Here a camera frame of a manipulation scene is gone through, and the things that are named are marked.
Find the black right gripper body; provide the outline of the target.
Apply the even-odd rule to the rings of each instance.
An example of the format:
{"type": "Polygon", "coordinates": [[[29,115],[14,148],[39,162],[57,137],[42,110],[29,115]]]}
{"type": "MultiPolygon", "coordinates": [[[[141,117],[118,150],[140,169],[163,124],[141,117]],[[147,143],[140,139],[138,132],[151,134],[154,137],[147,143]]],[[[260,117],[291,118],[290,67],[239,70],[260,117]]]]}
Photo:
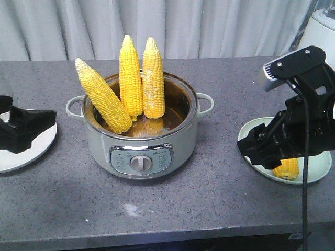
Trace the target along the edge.
{"type": "Polygon", "coordinates": [[[258,126],[261,159],[315,156],[334,150],[334,96],[326,100],[320,117],[294,102],[279,112],[268,125],[258,126]]]}

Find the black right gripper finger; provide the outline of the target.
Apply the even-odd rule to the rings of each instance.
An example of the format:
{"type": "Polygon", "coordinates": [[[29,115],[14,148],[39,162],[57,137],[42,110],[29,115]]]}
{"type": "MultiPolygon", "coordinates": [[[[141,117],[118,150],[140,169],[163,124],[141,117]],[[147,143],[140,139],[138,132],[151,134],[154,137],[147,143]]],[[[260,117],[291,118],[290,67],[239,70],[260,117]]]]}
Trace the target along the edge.
{"type": "Polygon", "coordinates": [[[264,123],[251,127],[245,124],[240,132],[237,146],[243,156],[247,156],[253,165],[268,165],[269,133],[264,123]]]}
{"type": "Polygon", "coordinates": [[[275,169],[281,166],[281,155],[270,154],[264,157],[264,168],[265,169],[275,169]]]}

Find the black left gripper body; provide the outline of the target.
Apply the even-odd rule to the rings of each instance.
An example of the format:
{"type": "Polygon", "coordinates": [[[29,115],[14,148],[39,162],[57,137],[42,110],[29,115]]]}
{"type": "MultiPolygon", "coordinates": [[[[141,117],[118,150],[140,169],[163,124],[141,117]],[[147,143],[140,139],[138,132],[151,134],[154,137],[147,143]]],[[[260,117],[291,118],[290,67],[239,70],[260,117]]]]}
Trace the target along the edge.
{"type": "MultiPolygon", "coordinates": [[[[11,96],[1,95],[1,114],[8,112],[9,115],[13,110],[13,98],[11,96]]],[[[1,119],[1,150],[15,152],[15,136],[13,129],[9,124],[1,119]]]]}

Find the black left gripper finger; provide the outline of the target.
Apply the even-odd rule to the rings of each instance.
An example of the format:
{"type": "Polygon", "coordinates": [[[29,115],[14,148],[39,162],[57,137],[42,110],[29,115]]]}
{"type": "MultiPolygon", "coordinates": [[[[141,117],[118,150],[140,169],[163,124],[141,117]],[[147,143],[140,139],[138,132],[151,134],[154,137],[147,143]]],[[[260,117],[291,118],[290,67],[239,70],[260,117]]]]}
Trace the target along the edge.
{"type": "Polygon", "coordinates": [[[15,136],[16,151],[21,153],[31,148],[32,141],[55,124],[57,113],[53,110],[27,110],[13,106],[9,126],[15,136]]]}

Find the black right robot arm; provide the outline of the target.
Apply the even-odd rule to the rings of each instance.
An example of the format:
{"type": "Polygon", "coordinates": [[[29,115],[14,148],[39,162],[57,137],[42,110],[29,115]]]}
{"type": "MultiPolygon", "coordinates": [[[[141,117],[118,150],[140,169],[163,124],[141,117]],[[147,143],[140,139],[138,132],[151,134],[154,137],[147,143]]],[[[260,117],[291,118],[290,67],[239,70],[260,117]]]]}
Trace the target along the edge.
{"type": "Polygon", "coordinates": [[[282,159],[334,150],[334,70],[324,63],[309,70],[281,70],[274,75],[297,95],[286,100],[286,109],[268,125],[252,128],[238,141],[240,153],[253,165],[275,169],[282,159]]]}

